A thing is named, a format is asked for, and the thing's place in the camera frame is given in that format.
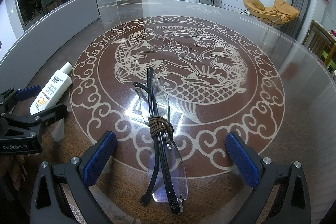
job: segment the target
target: orange armchair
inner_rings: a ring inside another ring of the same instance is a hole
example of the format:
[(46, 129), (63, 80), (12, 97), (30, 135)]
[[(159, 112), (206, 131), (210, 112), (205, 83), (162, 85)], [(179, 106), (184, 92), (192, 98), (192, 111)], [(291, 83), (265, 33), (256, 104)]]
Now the orange armchair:
[(271, 7), (265, 7), (259, 0), (243, 0), (243, 3), (252, 15), (268, 25), (285, 24), (300, 14), (284, 0), (275, 0)]

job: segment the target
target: glass tabletop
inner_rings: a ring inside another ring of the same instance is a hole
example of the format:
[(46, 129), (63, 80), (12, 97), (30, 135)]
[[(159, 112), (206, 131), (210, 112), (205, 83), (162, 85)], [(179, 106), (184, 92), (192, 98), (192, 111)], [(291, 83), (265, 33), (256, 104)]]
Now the glass tabletop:
[[(28, 175), (20, 194), (26, 204), (41, 161), (66, 162), (111, 130), (116, 152), (90, 190), (114, 223), (228, 223), (252, 190), (224, 148), (227, 133), (237, 131), (261, 156), (301, 162), (312, 222), (327, 212), (336, 198), (330, 190), (336, 89), (309, 50), (248, 15), (186, 1), (107, 3), (100, 14), (29, 85), (46, 84), (64, 62), (74, 66), (73, 85), (61, 98), (67, 118), (46, 129), (42, 153), (25, 156)], [(162, 204), (139, 202), (153, 143), (132, 83), (146, 83), (150, 66), (167, 90), (188, 177), (188, 199), (178, 217)], [(30, 104), (22, 102), (14, 112), (24, 114)], [(275, 195), (274, 189), (268, 208)]]

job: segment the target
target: bottle cap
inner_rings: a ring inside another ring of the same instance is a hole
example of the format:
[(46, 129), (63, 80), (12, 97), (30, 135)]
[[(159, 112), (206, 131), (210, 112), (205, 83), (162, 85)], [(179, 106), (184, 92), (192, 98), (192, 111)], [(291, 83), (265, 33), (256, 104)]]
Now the bottle cap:
[(73, 66), (67, 62), (62, 68), (59, 69), (59, 71), (65, 73), (65, 74), (69, 74), (73, 69)]

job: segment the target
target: brown cord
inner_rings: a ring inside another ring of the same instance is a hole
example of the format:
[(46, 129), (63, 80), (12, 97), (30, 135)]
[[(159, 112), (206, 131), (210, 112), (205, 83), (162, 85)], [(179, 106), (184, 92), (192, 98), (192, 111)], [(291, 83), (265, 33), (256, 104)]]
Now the brown cord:
[(148, 117), (149, 132), (151, 138), (162, 131), (166, 131), (170, 135), (170, 140), (173, 140), (174, 128), (170, 122), (161, 116), (149, 116)]

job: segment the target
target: white partition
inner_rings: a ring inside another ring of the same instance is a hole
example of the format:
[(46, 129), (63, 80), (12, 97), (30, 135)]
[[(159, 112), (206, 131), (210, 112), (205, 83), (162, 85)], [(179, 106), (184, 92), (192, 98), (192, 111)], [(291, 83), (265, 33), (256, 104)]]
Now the white partition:
[(70, 0), (41, 18), (0, 61), (0, 93), (25, 88), (60, 47), (98, 18), (96, 0)]

